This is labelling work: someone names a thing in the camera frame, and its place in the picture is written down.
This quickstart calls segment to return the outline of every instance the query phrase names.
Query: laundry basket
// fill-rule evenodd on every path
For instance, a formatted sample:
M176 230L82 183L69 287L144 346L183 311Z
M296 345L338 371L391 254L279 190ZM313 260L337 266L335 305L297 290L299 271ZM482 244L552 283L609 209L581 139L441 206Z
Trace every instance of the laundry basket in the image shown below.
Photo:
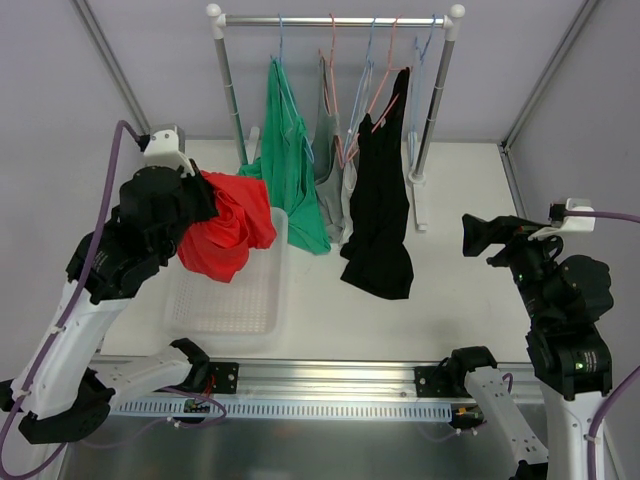
M188 337L211 355L261 350L277 339L285 320L287 214L271 209L276 239L267 250L251 249L231 283L211 280L174 262L165 326L174 338Z

